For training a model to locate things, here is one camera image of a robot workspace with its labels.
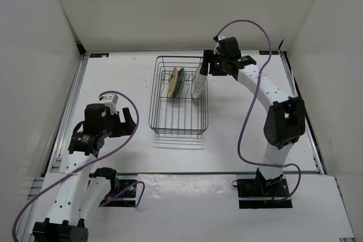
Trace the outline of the white plate with dark rim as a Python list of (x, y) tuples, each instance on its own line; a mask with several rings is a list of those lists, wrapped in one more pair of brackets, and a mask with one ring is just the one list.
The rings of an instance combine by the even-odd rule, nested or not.
[(201, 95), (201, 93), (204, 89), (206, 76), (202, 75), (201, 69), (202, 69), (202, 64), (199, 64), (199, 66), (196, 69), (195, 74), (193, 76), (192, 87), (191, 87), (191, 98), (192, 99), (197, 99)]

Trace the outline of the beige plate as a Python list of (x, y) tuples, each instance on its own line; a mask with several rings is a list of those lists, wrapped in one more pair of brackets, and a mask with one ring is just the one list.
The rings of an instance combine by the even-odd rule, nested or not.
[(175, 68), (173, 68), (173, 70), (170, 74), (169, 80), (168, 80), (168, 90), (167, 90), (168, 98), (172, 98), (174, 95), (174, 92), (178, 85), (178, 76), (179, 76), (179, 71), (175, 67)]

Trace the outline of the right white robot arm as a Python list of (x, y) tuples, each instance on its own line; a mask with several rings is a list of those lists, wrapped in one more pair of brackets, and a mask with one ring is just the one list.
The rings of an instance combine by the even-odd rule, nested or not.
[(282, 169), (288, 153), (305, 133), (305, 103), (276, 87), (251, 56), (243, 56), (235, 37), (214, 37), (216, 46), (205, 50), (200, 74), (232, 76), (253, 93), (267, 113), (263, 133), (267, 148), (261, 163), (256, 163), (255, 191), (270, 195), (283, 178)]

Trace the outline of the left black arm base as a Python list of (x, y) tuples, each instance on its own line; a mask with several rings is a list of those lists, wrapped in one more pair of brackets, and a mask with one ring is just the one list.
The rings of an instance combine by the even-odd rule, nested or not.
[(145, 192), (145, 183), (139, 180), (138, 175), (119, 175), (119, 189), (109, 197), (105, 197), (100, 207), (132, 207), (140, 205)]

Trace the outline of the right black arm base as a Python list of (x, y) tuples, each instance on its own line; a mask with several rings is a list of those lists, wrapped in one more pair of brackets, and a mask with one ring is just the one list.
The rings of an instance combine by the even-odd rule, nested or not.
[(231, 182), (237, 188), (240, 209), (291, 209), (292, 200), (286, 179), (271, 188), (262, 189), (255, 179), (237, 179)]

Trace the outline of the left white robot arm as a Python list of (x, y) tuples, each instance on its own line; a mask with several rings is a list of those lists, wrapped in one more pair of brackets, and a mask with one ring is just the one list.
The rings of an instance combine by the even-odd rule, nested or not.
[(87, 219), (104, 197), (119, 190), (116, 170), (103, 167), (93, 172), (92, 166), (100, 160), (106, 138), (132, 137), (137, 126), (128, 108), (119, 112), (111, 102), (86, 106), (83, 121), (73, 129), (58, 194), (45, 219), (33, 226), (35, 241), (88, 240)]

